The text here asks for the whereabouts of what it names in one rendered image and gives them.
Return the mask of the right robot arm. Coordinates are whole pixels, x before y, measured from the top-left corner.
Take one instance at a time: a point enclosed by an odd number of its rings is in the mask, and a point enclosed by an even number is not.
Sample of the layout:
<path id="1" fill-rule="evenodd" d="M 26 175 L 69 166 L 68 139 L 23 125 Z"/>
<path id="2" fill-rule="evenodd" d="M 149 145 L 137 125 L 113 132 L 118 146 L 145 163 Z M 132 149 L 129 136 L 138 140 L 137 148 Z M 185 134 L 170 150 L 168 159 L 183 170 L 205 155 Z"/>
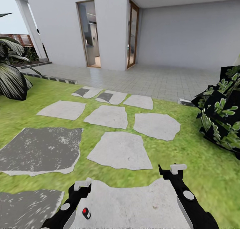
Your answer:
<path id="1" fill-rule="evenodd" d="M 205 212 L 198 204 L 197 199 L 183 182 L 183 170 L 186 164 L 170 165 L 171 170 L 163 170 L 159 167 L 160 175 L 165 180 L 169 179 L 177 196 L 178 206 L 181 209 L 191 229 L 219 229 L 217 222 L 210 212 Z"/>

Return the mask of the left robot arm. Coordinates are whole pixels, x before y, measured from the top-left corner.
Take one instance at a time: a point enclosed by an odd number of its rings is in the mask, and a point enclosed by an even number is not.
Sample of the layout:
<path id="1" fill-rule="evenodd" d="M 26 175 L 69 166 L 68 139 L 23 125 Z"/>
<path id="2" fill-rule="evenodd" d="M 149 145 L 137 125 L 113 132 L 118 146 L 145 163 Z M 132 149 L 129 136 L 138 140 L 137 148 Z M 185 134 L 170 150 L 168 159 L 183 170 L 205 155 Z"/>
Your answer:
<path id="1" fill-rule="evenodd" d="M 44 221 L 40 229 L 69 229 L 75 220 L 78 203 L 91 192 L 91 185 L 90 181 L 75 181 L 74 186 L 69 189 L 69 199 L 50 219 Z"/>

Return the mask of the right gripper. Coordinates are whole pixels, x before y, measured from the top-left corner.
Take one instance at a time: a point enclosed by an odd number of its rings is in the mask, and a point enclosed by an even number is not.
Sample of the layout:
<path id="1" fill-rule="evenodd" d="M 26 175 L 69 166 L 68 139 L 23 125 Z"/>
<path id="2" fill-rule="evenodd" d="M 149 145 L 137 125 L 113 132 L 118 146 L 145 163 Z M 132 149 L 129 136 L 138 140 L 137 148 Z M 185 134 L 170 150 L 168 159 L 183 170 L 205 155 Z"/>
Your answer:
<path id="1" fill-rule="evenodd" d="M 161 167 L 159 167 L 159 172 L 160 172 L 160 175 L 163 175 L 163 178 L 165 180 L 169 179 L 172 185 L 177 180 L 183 181 L 182 180 L 183 179 L 183 171 L 182 170 L 179 170 L 178 174 L 174 175 L 171 173 L 170 170 L 163 170 L 163 169 L 161 169 Z"/>

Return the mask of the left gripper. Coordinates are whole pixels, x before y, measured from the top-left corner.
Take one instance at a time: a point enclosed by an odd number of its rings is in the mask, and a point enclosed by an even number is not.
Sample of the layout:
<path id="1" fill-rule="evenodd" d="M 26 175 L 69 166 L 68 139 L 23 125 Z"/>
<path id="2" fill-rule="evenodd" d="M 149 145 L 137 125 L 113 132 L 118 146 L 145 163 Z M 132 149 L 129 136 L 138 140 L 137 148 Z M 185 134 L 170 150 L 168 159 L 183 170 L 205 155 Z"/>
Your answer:
<path id="1" fill-rule="evenodd" d="M 74 191 L 74 187 L 70 187 L 69 197 L 76 196 L 79 201 L 81 198 L 86 198 L 88 196 L 88 193 L 91 192 L 91 185 L 92 184 L 90 184 L 88 187 L 81 187 L 78 191 Z"/>

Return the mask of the pesticide atomizer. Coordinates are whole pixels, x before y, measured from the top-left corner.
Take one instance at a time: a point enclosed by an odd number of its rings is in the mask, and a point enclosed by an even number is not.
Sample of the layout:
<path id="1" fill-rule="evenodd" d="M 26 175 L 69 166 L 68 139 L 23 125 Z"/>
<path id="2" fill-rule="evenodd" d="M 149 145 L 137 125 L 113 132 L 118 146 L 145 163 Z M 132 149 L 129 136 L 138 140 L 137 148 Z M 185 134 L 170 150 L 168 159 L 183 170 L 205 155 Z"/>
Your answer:
<path id="1" fill-rule="evenodd" d="M 84 208 L 82 214 L 86 219 L 89 219 L 91 217 L 91 213 L 89 212 L 88 208 Z"/>

